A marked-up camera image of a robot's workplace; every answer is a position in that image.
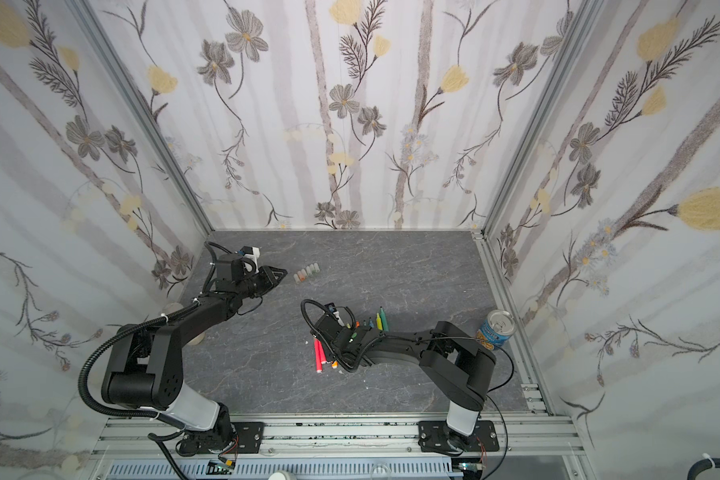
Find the green marker pen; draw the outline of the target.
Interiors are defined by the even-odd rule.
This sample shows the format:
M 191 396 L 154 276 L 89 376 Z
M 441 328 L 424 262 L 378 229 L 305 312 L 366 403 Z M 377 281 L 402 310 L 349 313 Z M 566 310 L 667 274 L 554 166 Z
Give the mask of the green marker pen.
M 379 315 L 380 315 L 380 319 L 381 319 L 382 329 L 384 331 L 389 331 L 390 328 L 389 328 L 389 324 L 388 324 L 388 320 L 387 320 L 387 315 L 386 315 L 386 312 L 383 307 L 380 307 Z

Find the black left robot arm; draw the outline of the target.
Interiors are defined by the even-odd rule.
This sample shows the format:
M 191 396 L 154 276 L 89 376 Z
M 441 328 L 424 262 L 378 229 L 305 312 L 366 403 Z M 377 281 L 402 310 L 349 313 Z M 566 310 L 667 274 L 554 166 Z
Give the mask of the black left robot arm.
M 207 246 L 210 270 L 191 303 L 170 314 L 122 326 L 84 362 L 78 393 L 108 417 L 147 418 L 177 429 L 185 456 L 221 453 L 238 434 L 228 408 L 189 387 L 183 349 L 210 328 L 242 316 L 248 299 L 262 299 L 288 275 L 259 263 L 260 251 Z

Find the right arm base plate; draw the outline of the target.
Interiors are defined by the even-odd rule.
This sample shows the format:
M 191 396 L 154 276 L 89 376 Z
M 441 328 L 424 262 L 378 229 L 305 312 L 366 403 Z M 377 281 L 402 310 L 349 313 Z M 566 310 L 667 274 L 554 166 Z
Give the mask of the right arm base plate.
M 451 430 L 444 420 L 420 421 L 417 428 L 418 445 L 424 453 L 459 456 L 500 450 L 495 426 L 488 420 L 478 420 L 470 436 Z

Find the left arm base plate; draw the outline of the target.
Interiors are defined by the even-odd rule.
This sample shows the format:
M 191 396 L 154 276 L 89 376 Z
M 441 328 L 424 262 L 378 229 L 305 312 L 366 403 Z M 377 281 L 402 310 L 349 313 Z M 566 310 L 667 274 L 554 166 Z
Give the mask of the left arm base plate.
M 176 444 L 183 457 L 223 455 L 228 453 L 257 454 L 263 440 L 263 422 L 236 422 L 209 431 L 188 431 Z

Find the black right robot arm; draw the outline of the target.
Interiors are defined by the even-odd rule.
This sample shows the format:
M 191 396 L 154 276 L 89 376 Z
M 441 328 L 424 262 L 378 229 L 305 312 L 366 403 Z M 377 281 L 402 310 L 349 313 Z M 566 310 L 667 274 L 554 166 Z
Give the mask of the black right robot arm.
M 422 450 L 458 456 L 479 439 L 476 428 L 488 400 L 496 357 L 477 339 L 446 321 L 419 332 L 342 325 L 327 305 L 310 299 L 301 303 L 300 311 L 328 358 L 345 371 L 410 363 L 445 395 L 449 407 L 444 425 L 437 433 L 420 435 Z

